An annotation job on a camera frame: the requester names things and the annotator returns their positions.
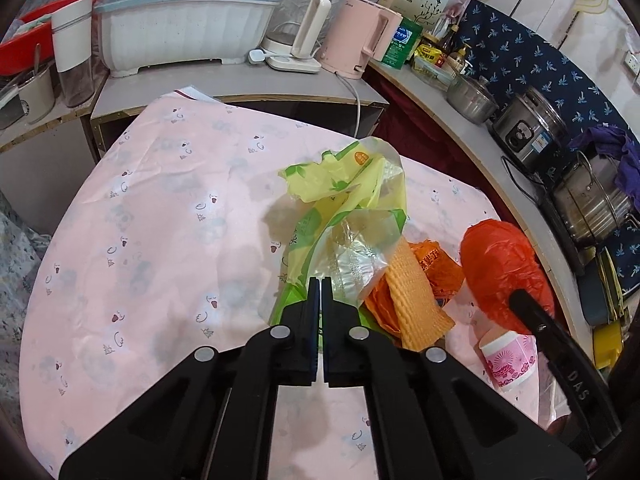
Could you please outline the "pink patterned paper cup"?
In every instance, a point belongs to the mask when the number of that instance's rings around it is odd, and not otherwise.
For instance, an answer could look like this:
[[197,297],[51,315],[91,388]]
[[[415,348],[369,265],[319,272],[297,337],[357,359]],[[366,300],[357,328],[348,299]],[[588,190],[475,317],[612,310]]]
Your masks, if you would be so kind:
[[524,382],[537,368],[537,346],[533,335],[495,326],[480,340],[488,373],[501,389],[511,389]]

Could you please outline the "orange printed plastic bag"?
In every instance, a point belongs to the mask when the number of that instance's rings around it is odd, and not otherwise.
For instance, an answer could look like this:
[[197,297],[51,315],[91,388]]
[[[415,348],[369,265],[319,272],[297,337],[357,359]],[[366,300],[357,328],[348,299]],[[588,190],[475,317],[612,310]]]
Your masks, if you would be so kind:
[[364,305],[396,344],[418,351],[454,328],[442,304],[457,295],[463,282],[462,267],[438,243],[402,238]]

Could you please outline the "red plastic bag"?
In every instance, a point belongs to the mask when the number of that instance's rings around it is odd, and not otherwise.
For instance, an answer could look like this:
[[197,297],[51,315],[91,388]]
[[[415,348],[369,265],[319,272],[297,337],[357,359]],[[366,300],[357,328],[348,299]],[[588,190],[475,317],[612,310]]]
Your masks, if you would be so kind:
[[536,252],[513,224],[487,219],[470,226],[460,244],[460,264],[480,310],[505,330],[528,333],[509,308],[509,298],[517,289],[528,292],[548,315],[555,316],[554,293]]

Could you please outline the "yellow green snack bag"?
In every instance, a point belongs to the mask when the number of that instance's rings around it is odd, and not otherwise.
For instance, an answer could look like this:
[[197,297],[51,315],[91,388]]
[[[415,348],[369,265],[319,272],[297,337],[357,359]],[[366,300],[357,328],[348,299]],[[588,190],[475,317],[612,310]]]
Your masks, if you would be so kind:
[[311,278],[329,278],[336,300],[360,307],[390,264],[407,220],[399,154],[369,136],[279,176],[307,209],[285,249],[286,278],[269,322],[307,298]]

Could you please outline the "orange foam fruit net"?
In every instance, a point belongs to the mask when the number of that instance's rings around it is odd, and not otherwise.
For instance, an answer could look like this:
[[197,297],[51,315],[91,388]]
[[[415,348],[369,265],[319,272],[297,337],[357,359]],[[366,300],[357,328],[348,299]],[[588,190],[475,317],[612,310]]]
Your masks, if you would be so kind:
[[454,328],[454,320],[437,304],[431,284],[405,237],[398,240],[385,277],[405,349],[421,351],[431,347]]

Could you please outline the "yellow electric pot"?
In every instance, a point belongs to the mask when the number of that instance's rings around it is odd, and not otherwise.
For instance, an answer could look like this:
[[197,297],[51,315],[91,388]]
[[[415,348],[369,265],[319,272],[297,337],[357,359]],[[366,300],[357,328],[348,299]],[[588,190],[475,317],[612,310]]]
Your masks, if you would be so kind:
[[598,370],[613,367],[623,349],[620,321],[601,325],[593,330],[593,359]]

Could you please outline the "purple cloth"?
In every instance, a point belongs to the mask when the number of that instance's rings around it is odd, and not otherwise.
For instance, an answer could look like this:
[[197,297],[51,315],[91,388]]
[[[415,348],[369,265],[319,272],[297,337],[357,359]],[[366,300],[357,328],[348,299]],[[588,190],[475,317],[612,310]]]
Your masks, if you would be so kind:
[[615,185],[628,195],[634,209],[640,209],[639,143],[623,128],[611,124],[588,127],[568,144],[570,150],[581,150],[592,144],[598,155],[611,157],[618,162]]

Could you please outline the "silver rice cooker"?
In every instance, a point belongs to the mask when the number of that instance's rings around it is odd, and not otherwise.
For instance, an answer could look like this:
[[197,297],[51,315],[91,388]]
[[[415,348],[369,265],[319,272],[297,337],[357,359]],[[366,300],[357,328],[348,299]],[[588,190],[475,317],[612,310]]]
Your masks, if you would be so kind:
[[514,96],[489,126],[489,132],[516,166],[536,171],[542,156],[558,148],[567,134],[564,120],[542,93],[533,86]]

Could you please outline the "yellow label jar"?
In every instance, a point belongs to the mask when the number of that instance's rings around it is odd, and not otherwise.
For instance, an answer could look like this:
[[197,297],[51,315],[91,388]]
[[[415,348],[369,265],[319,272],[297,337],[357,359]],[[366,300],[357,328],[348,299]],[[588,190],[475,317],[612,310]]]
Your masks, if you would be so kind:
[[434,46],[434,44],[420,44],[420,46],[416,48],[416,56],[438,67],[442,67],[442,64],[444,64],[442,50]]

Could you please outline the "dark sauce bottle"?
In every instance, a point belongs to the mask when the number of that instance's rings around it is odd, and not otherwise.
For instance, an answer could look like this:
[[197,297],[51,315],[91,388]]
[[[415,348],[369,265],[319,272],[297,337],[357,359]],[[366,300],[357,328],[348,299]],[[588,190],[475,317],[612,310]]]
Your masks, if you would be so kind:
[[456,40],[456,35],[458,32],[459,26],[457,24],[452,24],[447,30],[445,36],[440,40],[440,50],[444,55],[448,55],[452,47],[454,46],[454,40]]

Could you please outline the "green canister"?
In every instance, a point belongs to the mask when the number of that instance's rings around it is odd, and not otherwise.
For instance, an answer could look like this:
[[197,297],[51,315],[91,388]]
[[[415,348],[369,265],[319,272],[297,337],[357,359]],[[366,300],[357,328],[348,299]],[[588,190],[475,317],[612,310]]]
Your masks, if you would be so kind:
[[403,18],[388,46],[381,63],[398,70],[408,60],[411,52],[419,42],[423,27],[408,18]]

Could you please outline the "pink electric kettle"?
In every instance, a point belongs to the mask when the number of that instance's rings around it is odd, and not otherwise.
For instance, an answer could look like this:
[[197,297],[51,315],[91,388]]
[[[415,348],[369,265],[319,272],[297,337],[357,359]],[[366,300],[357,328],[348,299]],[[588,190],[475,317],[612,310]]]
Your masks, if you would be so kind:
[[345,0],[317,60],[327,72],[360,79],[371,60],[382,60],[401,20],[399,13],[378,3]]

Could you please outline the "white blender cup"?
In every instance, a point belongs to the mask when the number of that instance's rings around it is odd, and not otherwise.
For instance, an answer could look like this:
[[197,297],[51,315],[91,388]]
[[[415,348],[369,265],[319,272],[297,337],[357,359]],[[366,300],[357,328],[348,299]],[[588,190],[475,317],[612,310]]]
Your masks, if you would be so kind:
[[94,93],[92,9],[93,0],[75,0],[51,15],[55,66],[68,108],[85,103]]

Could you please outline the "white glass kettle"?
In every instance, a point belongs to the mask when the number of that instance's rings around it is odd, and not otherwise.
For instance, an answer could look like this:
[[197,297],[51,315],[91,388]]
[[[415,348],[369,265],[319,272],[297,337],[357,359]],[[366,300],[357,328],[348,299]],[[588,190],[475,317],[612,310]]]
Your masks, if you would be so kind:
[[260,47],[266,64],[279,72],[314,75],[319,36],[332,9],[332,0],[280,0]]

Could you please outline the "red basket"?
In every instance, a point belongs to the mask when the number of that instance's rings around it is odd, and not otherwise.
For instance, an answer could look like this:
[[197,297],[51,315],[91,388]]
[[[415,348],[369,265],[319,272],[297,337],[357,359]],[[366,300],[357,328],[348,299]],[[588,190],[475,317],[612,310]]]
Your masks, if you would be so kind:
[[[68,6],[78,0],[55,0],[40,6],[40,8],[23,14],[20,20],[25,24],[37,21],[47,14]],[[15,34],[4,42],[0,48],[0,75],[14,76],[34,67],[35,50],[40,46],[40,61],[46,62],[53,58],[52,27],[50,22],[44,22],[24,34]]]

